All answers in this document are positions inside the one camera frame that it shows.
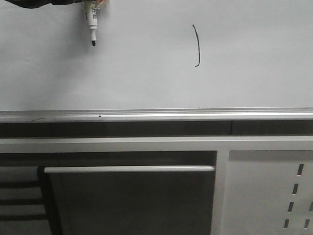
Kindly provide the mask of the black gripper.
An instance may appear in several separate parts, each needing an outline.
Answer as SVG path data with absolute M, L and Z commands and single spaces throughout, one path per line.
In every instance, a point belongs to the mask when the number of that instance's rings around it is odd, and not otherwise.
M 26 9 L 35 9 L 48 4 L 70 5 L 73 3 L 81 2 L 81 0 L 6 0 L 6 1 L 18 7 Z

